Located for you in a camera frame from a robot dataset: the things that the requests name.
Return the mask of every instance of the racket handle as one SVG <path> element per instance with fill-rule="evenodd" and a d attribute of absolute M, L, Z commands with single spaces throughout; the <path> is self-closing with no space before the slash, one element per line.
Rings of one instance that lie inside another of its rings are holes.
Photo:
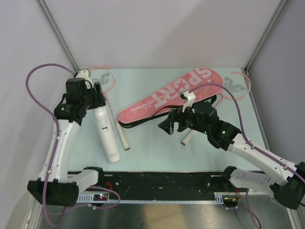
<path fill-rule="evenodd" d="M 195 130 L 191 130 L 188 135 L 181 141 L 181 144 L 183 146 L 186 146 L 186 144 L 189 142 L 189 140 L 191 140 L 191 138 L 194 136 L 194 134 L 196 133 Z"/>
<path fill-rule="evenodd" d="M 94 109 L 95 119 L 100 131 L 101 140 L 110 162 L 116 162 L 121 159 L 118 146 L 106 106 L 101 106 Z"/>
<path fill-rule="evenodd" d="M 126 138 L 126 136 L 125 136 L 125 134 L 122 130 L 121 125 L 119 123 L 117 123 L 117 124 L 115 124 L 115 127 L 116 127 L 116 129 L 118 131 L 118 134 L 120 136 L 120 139 L 121 139 L 124 150 L 125 151 L 130 150 L 130 146 L 128 144 L 127 138 Z"/>

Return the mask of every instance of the light blue tabletop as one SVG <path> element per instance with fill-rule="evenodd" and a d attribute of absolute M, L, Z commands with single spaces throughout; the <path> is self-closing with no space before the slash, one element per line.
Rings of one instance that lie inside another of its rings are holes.
<path fill-rule="evenodd" d="M 116 86 L 108 93 L 112 109 L 119 111 L 147 97 L 193 68 L 175 69 L 113 69 L 117 79 Z M 240 68 L 213 68 L 221 76 Z M 94 70 L 92 78 L 100 78 L 106 70 Z M 264 146 L 254 109 L 247 95 L 239 102 L 244 128 L 249 138 Z M 240 128 L 236 107 L 233 101 L 224 99 L 217 107 L 220 119 Z M 216 149 L 207 141 L 204 134 L 196 133 L 187 146 L 180 141 L 189 133 L 176 132 L 167 135 L 158 128 L 166 117 L 160 117 L 131 129 L 123 129 L 131 149 L 124 151 L 117 135 L 117 144 L 121 159 L 109 163 L 103 151 L 98 127 L 92 111 L 88 111 L 72 150 L 69 170 L 82 170 L 85 167 L 102 167 L 105 171 L 221 171 L 227 166 L 236 166 L 243 170 L 258 170 L 254 165 L 239 156 L 222 149 Z"/>

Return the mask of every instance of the pink racket cover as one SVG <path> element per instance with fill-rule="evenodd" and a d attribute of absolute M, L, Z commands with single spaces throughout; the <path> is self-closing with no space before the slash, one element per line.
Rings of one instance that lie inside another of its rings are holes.
<path fill-rule="evenodd" d="M 180 78 L 174 80 L 162 89 L 152 93 L 141 101 L 119 112 L 119 120 L 124 124 L 133 123 L 153 116 L 158 110 L 168 105 L 183 105 L 179 94 L 184 90 L 191 90 L 203 83 L 218 83 L 223 85 L 221 76 L 210 68 L 196 68 Z M 206 86 L 194 91 L 195 102 L 220 93 L 221 88 Z M 171 108 L 164 108 L 156 115 L 166 113 Z"/>

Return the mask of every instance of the white wall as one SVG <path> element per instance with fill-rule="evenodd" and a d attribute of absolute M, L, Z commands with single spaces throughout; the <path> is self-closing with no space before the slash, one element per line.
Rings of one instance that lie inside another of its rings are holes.
<path fill-rule="evenodd" d="M 273 151 L 296 163 L 305 161 L 304 9 L 290 2 L 250 69 Z"/>
<path fill-rule="evenodd" d="M 245 67 L 280 0 L 46 0 L 80 68 Z"/>
<path fill-rule="evenodd" d="M 0 3 L 0 229 L 36 179 L 49 148 L 52 119 L 27 95 L 25 79 L 47 62 L 68 65 L 34 0 Z M 54 108 L 69 74 L 56 67 L 40 70 L 30 87 L 47 107 Z"/>

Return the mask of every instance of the badminton racket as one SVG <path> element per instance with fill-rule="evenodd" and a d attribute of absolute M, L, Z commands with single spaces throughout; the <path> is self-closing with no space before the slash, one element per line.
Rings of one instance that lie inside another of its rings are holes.
<path fill-rule="evenodd" d="M 229 89 L 237 100 L 242 100 L 246 95 L 249 94 L 251 90 L 251 81 L 247 75 L 240 72 L 230 72 L 225 74 L 222 78 L 224 81 L 224 86 Z M 231 96 L 225 90 L 222 90 L 220 95 L 222 98 L 214 107 L 216 107 L 224 99 L 232 100 Z M 191 130 L 189 134 L 181 141 L 181 144 L 186 146 L 195 133 L 195 130 Z"/>
<path fill-rule="evenodd" d="M 98 80 L 100 81 L 100 83 L 101 83 L 101 85 L 102 85 L 102 88 L 103 88 L 103 85 L 108 85 L 108 84 L 111 85 L 108 89 L 103 90 L 103 94 L 105 95 L 106 101 L 107 101 L 108 106 L 109 106 L 109 108 L 110 108 L 110 111 L 111 111 L 111 113 L 112 113 L 112 115 L 113 115 L 113 118 L 114 118 L 114 121 L 115 121 L 115 127 L 116 127 L 116 130 L 118 131 L 118 134 L 119 134 L 120 140 L 121 140 L 121 142 L 122 142 L 123 148 L 124 148 L 125 151 L 127 151 L 127 150 L 130 149 L 130 146 L 129 146 L 128 141 L 127 141 L 127 138 L 126 138 L 126 136 L 125 136 L 125 134 L 124 134 L 124 132 L 123 132 L 123 130 L 122 130 L 122 127 L 121 127 L 121 125 L 120 125 L 120 123 L 119 123 L 119 120 L 118 120 L 117 116 L 116 116 L 116 115 L 114 114 L 114 112 L 113 112 L 113 109 L 112 109 L 112 107 L 111 107 L 111 103 L 110 103 L 110 101 L 109 101 L 109 99 L 108 99 L 108 96 L 107 96 L 107 93 L 108 93 L 109 91 L 111 91 L 111 90 L 114 88 L 115 84 L 116 84 L 115 76 L 114 76 L 113 72 L 112 72 L 109 68 L 107 68 L 107 67 L 105 67 L 105 66 L 96 66 L 96 67 L 94 67 L 94 68 L 91 68 L 90 71 L 93 71 L 93 70 L 95 70 L 95 69 L 105 69 L 105 70 L 108 71 L 106 74 L 102 74 L 102 75 L 98 78 Z M 111 84 L 111 82 L 109 83 L 109 79 L 106 78 L 106 77 L 109 76 L 109 73 L 111 74 L 112 79 L 113 79 L 112 84 Z"/>

